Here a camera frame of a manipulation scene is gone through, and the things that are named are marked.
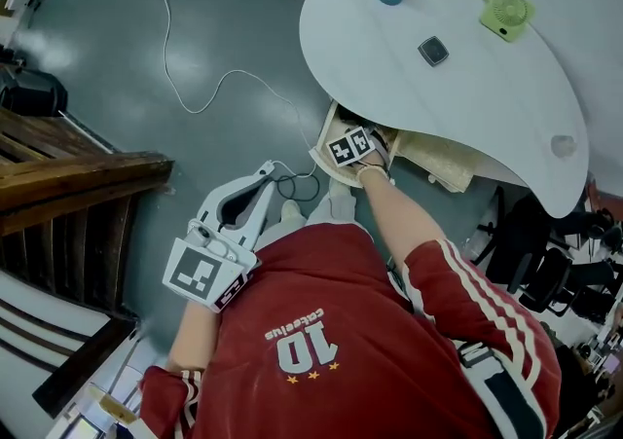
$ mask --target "wrist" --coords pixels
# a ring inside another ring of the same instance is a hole
[[[365,165],[357,171],[356,178],[364,188],[377,181],[389,181],[387,172],[378,165]]]

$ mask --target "gray floor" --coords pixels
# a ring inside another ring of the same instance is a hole
[[[298,105],[308,138],[316,140],[329,100],[299,45],[303,0],[169,2],[169,71],[190,108],[205,104],[225,72],[243,68]],[[163,71],[165,29],[163,0],[45,0],[14,42],[30,65],[65,85],[68,111],[86,126],[123,151],[156,150],[176,160],[174,193],[142,200],[128,257],[128,305],[163,348],[184,302],[162,287],[161,277],[173,239],[184,236],[205,195],[267,159],[297,171],[312,167],[292,108],[251,78],[230,76],[207,111],[186,113]],[[320,170],[318,176],[325,191],[327,178]],[[452,195],[405,164],[394,176],[456,242],[472,235],[495,189],[475,179],[464,195]],[[300,183],[300,196],[311,190],[309,181]],[[357,217],[377,237],[367,202],[357,196]],[[274,204],[272,219],[281,200]],[[304,213],[312,207],[302,205]]]

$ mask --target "curved table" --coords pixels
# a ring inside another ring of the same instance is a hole
[[[565,72],[530,26],[507,43],[480,24],[483,0],[306,0],[303,54],[348,110],[391,128],[448,138],[514,172],[554,217],[577,203],[588,170],[586,126]],[[431,67],[418,46],[450,56]],[[572,155],[552,137],[572,136]]]

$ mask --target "white stripe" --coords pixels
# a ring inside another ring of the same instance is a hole
[[[407,294],[405,294],[402,291],[402,287],[400,285],[398,285],[398,282],[395,280],[395,278],[393,277],[393,274],[391,273],[390,270],[387,270],[387,278],[389,278],[389,283],[391,283],[391,286],[393,287],[393,289],[396,291],[396,293],[402,297],[405,301],[409,301],[411,302],[411,299],[409,299],[407,297]]]
[[[463,266],[463,268],[467,270],[470,273],[471,277],[478,282],[483,291],[494,301],[495,305],[502,308],[508,317],[515,320],[515,322],[517,323],[517,328],[519,328],[524,333],[526,351],[530,355],[530,359],[532,362],[530,373],[526,378],[526,384],[528,384],[529,388],[532,388],[536,383],[538,375],[541,371],[541,361],[536,356],[534,332],[528,326],[528,323],[526,323],[526,319],[521,314],[518,314],[512,305],[502,301],[501,297],[499,297],[499,295],[491,288],[491,286],[485,281],[485,279],[477,274],[474,271],[473,267],[468,266],[465,261],[463,261],[462,257],[458,253],[457,247],[451,241],[447,241],[447,243],[449,243],[455,251],[455,256],[457,257],[458,262]]]
[[[190,405],[193,402],[193,397],[195,396],[195,388],[189,382],[190,372],[188,370],[184,370],[182,372],[182,382],[186,384],[188,388],[188,393],[186,394],[186,400],[184,401],[184,417],[186,418],[186,423],[188,423],[189,428],[191,428],[195,424],[195,417],[191,414]]]
[[[191,406],[193,406],[195,403],[199,401],[199,395],[202,391],[202,373],[201,372],[197,370],[193,372],[193,382],[195,384],[195,387],[197,388],[197,393],[195,394],[193,399],[191,399],[188,403],[186,403],[186,407],[185,407],[186,408],[186,419],[188,420],[188,425],[191,427],[195,425],[195,421],[197,419],[197,417],[195,417],[193,413],[191,412]]]
[[[480,310],[483,312],[485,317],[489,321],[492,321],[498,330],[504,332],[506,342],[508,343],[508,345],[510,345],[513,354],[512,364],[516,368],[519,375],[522,375],[525,353],[524,345],[521,344],[519,342],[519,339],[517,338],[517,330],[508,326],[506,318],[498,316],[494,308],[489,304],[489,302],[486,301],[478,293],[478,290],[476,290],[476,287],[470,281],[467,273],[458,266],[457,262],[452,256],[452,253],[450,252],[450,249],[448,248],[447,242],[445,242],[444,240],[437,240],[437,243],[439,243],[439,246],[441,247],[441,251],[444,254],[446,263],[448,263],[450,269],[457,274],[458,278],[460,279],[460,284],[465,289],[465,292],[467,292],[467,294],[469,295],[469,298],[480,307]]]
[[[405,285],[405,290],[407,291],[406,295],[411,301],[413,309],[419,314],[423,314],[426,319],[434,323],[435,316],[426,314],[424,310],[424,300],[421,297],[421,291],[411,284],[411,279],[409,279],[409,267],[406,264],[402,267],[402,283]]]
[[[187,376],[188,376],[188,371],[184,370],[182,372],[182,382],[186,384],[186,389],[187,389],[185,401],[188,400],[189,394],[193,391],[193,389],[188,384]],[[175,439],[184,439],[184,433],[182,431],[181,413],[177,415],[177,420],[175,421]]]

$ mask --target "office chair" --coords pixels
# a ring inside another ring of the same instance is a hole
[[[554,219],[552,224],[561,236],[580,234],[585,238],[602,238],[614,225],[614,218],[607,209],[597,212],[578,209],[564,218]]]
[[[577,290],[590,285],[610,285],[614,281],[614,268],[607,261],[571,266],[568,286]]]
[[[571,270],[571,260],[561,250],[550,248],[545,252],[543,262],[538,268],[519,302],[527,309],[535,312],[549,310],[557,316],[563,316],[579,296],[581,288],[571,295],[568,304],[561,310],[554,310],[550,303],[565,290]]]
[[[493,234],[483,252],[473,261],[480,264],[491,252],[487,278],[493,283],[508,284],[515,293],[520,284],[530,281],[545,253],[551,232],[551,218],[533,197],[525,197],[503,217],[503,191],[498,188],[498,222],[494,227],[479,227]]]

